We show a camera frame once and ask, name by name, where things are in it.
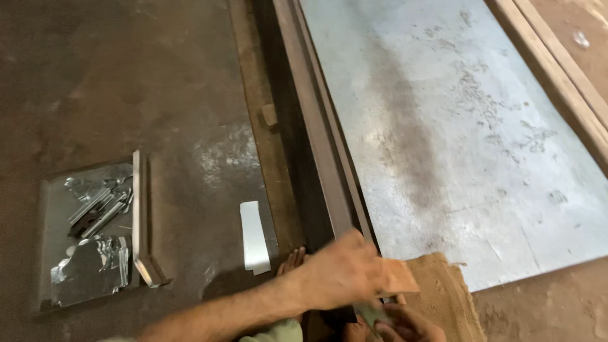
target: bent metal piece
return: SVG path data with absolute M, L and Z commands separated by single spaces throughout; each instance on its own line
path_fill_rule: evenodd
M 137 150 L 133 153 L 133 260 L 149 287 L 167 283 L 148 251 L 148 160 Z

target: metal sheet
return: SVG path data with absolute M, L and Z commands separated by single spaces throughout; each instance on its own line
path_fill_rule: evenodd
M 482 0 L 303 0 L 385 257 L 471 291 L 608 254 L 608 182 Z

